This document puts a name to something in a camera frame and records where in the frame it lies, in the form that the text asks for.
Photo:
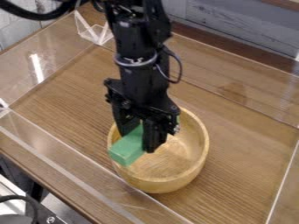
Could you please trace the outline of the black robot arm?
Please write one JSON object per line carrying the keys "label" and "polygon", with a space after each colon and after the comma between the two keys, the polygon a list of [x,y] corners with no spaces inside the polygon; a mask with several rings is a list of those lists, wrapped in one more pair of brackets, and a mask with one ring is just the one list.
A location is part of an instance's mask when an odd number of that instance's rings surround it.
{"label": "black robot arm", "polygon": [[120,77],[106,79],[122,136],[140,128],[142,150],[152,153],[178,131],[180,108],[168,96],[171,60],[178,56],[164,42],[172,24],[162,0],[90,0],[106,14],[116,44],[115,63]]}

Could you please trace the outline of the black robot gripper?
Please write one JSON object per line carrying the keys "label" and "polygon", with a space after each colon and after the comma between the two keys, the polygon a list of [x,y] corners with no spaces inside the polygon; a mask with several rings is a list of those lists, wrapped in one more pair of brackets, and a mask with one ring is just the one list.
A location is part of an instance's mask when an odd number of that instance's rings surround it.
{"label": "black robot gripper", "polygon": [[126,136],[143,120],[143,150],[154,153],[166,143],[170,119],[179,116],[180,110],[168,96],[170,84],[178,80],[170,77],[170,63],[155,62],[147,65],[118,63],[120,78],[107,78],[107,101],[120,136]]}

